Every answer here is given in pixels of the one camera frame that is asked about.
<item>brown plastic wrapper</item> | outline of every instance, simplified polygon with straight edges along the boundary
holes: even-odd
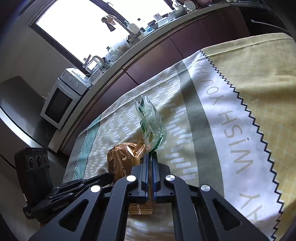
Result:
[[[131,174],[133,166],[141,164],[141,158],[146,153],[144,141],[138,144],[124,142],[113,147],[107,154],[108,170],[114,177],[114,183],[120,178]],[[145,204],[130,204],[129,214],[151,214],[153,211],[149,189],[149,201]]]

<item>faucet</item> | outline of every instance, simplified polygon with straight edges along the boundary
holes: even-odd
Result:
[[[117,17],[113,16],[113,15],[108,15],[105,17],[102,17],[102,22],[105,23],[108,27],[108,29],[112,32],[114,31],[116,28],[113,26],[112,22],[116,21],[119,23],[119,25],[121,25],[131,36],[132,38],[135,40],[135,42],[139,42],[139,38],[138,36],[141,35],[141,32],[138,32],[136,34],[134,34],[132,31],[130,31],[123,22],[121,22]]]

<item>crumpled plastic wrapper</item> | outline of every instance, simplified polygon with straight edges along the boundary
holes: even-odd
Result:
[[[147,96],[140,95],[134,99],[147,152],[155,151],[165,142],[167,130],[161,116]]]
[[[142,163],[142,157],[146,153],[145,144],[141,139],[138,144],[124,142],[113,147],[107,154],[108,171],[114,177],[114,183],[120,178],[131,174],[133,166]],[[149,201],[144,204],[130,204],[129,214],[151,214],[153,211],[151,194],[149,189]]]

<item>patterned tablecloth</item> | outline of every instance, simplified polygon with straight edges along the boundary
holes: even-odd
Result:
[[[63,181],[106,172],[112,147],[141,139],[133,99],[146,95],[168,130],[159,162],[187,184],[210,184],[279,239],[296,216],[295,66],[296,45],[285,34],[204,48],[104,111],[76,140]],[[173,237],[170,204],[128,218],[126,240]]]

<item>black zigzag line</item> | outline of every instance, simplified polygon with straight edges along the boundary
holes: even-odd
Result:
[[[276,173],[275,171],[273,171],[274,162],[273,162],[272,160],[270,160],[271,152],[267,150],[267,142],[265,142],[265,141],[263,140],[263,136],[264,136],[264,134],[261,133],[261,132],[259,132],[259,127],[260,127],[260,126],[257,125],[257,124],[255,124],[255,117],[251,116],[251,113],[252,113],[252,112],[251,112],[250,110],[247,110],[247,107],[248,107],[248,106],[247,106],[246,104],[243,103],[243,100],[244,100],[244,99],[241,98],[241,97],[239,97],[239,92],[236,91],[236,90],[235,90],[235,87],[233,87],[232,84],[230,84],[229,81],[224,77],[224,75],[222,75],[222,73],[220,72],[220,70],[218,70],[217,67],[215,67],[215,65],[212,63],[212,61],[210,60],[210,58],[207,57],[207,55],[206,55],[202,50],[200,50],[200,52],[206,57],[206,59],[210,62],[210,64],[212,65],[212,67],[217,71],[217,73],[222,77],[222,79],[224,79],[224,81],[227,82],[228,85],[230,85],[230,88],[233,88],[233,92],[237,93],[237,98],[241,100],[241,105],[245,106],[245,109],[244,109],[244,110],[247,111],[247,112],[249,112],[249,117],[253,119],[253,125],[257,127],[257,133],[261,135],[261,140],[260,140],[260,141],[261,141],[262,143],[265,144],[264,151],[268,153],[268,159],[267,159],[267,161],[271,163],[270,172],[274,174],[274,178],[272,179],[272,182],[276,184],[276,189],[274,190],[274,192],[275,192],[276,194],[279,195],[279,198],[277,199],[276,202],[279,203],[279,204],[281,204],[281,208],[280,208],[280,210],[279,210],[279,214],[280,214],[280,216],[279,216],[279,218],[276,220],[276,221],[277,221],[277,224],[273,227],[273,229],[274,229],[275,231],[274,231],[274,233],[273,233],[272,236],[271,236],[271,238],[272,238],[273,240],[275,240],[276,237],[274,236],[274,234],[275,234],[276,231],[278,230],[277,225],[279,224],[279,222],[280,222],[280,218],[281,218],[281,216],[282,216],[282,214],[283,214],[282,209],[283,209],[284,203],[280,201],[281,193],[277,191],[277,189],[278,189],[278,187],[279,187],[279,183],[275,180],[277,173]]]

